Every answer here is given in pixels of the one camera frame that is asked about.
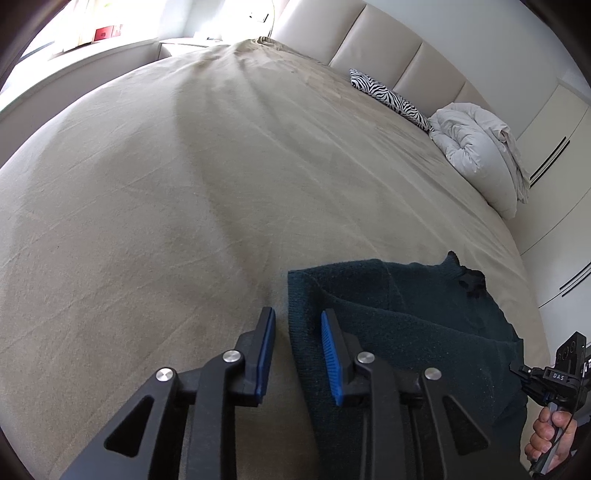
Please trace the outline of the person's right hand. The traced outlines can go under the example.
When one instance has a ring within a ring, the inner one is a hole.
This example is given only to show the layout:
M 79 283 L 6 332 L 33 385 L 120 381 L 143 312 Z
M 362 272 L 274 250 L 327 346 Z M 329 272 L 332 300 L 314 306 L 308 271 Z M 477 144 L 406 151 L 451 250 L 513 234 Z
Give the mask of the person's right hand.
M 572 419 L 571 413 L 567 411 L 551 413 L 548 407 L 544 407 L 533 424 L 533 433 L 524 449 L 528 460 L 538 460 L 543 454 L 551 450 L 556 429 L 562 429 L 563 435 L 549 464 L 549 471 L 556 468 L 570 456 L 570 449 L 577 429 L 577 422 Z

